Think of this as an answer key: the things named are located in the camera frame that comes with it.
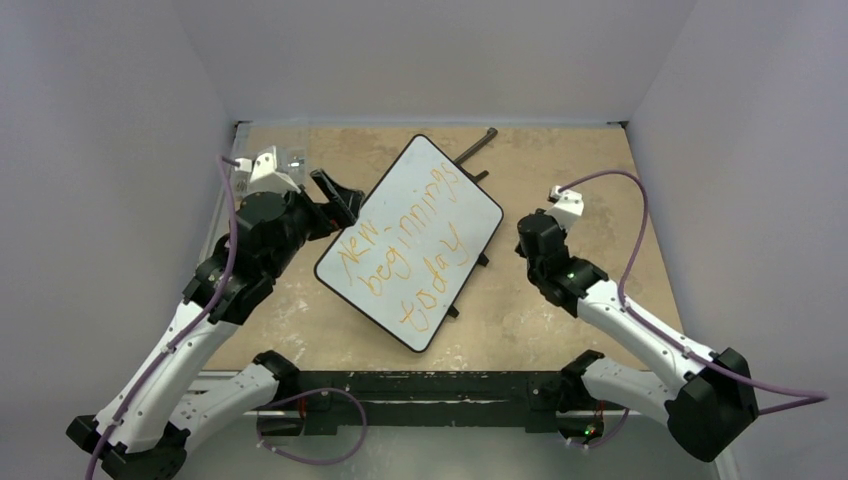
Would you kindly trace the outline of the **white whiteboard black frame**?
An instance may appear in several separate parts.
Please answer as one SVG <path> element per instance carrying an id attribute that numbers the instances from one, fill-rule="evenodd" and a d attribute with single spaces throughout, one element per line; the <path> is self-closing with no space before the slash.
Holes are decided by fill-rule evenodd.
<path id="1" fill-rule="evenodd" d="M 504 219 L 502 207 L 416 135 L 339 234 L 315 277 L 413 352 L 425 351 Z"/>

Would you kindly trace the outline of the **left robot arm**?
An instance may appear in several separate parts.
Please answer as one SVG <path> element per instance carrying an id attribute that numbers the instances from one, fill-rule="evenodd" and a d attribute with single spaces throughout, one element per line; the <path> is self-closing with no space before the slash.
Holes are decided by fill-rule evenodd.
<path id="1" fill-rule="evenodd" d="M 87 477 L 102 470 L 114 479 L 171 479 L 192 450 L 235 418 L 305 401 L 299 369 L 274 351 L 256 355 L 229 381 L 194 400 L 185 393 L 306 243 L 356 223 L 362 191 L 319 169 L 311 179 L 324 202 L 278 172 L 243 199 L 227 192 L 229 230 L 197 267 L 156 346 L 107 406 L 67 428 L 89 456 Z"/>

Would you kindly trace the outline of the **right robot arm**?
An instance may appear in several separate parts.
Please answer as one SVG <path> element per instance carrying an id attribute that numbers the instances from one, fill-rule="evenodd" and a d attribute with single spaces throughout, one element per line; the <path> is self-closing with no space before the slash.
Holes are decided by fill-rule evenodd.
<path id="1" fill-rule="evenodd" d="M 759 417 L 747 360 L 685 337 L 636 302 L 588 260 L 570 254 L 566 232 L 539 210 L 517 224 L 527 278 L 552 305 L 601 330 L 641 370 L 586 351 L 562 369 L 564 404 L 607 401 L 664 425 L 692 457 L 710 462 Z"/>

